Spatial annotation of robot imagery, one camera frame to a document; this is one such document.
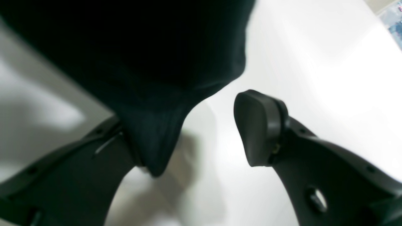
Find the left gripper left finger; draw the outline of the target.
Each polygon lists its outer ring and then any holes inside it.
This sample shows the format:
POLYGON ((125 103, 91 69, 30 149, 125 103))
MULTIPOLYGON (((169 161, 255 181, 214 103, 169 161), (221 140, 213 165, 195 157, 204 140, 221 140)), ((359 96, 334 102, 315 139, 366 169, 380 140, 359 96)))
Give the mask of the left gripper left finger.
POLYGON ((129 130, 125 126, 122 126, 122 135, 124 137, 125 143, 128 146, 129 155, 131 156, 135 165, 136 166, 145 166, 145 164, 142 160, 139 146, 137 145, 136 141, 134 140, 132 135, 129 133, 129 130))

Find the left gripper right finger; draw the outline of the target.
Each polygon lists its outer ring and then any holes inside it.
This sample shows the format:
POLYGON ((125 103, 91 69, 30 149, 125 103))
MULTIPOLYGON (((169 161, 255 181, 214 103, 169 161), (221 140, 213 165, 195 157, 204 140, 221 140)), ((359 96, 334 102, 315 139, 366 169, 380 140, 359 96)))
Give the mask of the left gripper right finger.
POLYGON ((250 166, 272 166, 290 124, 283 101, 255 90, 238 93, 234 118, 250 166))

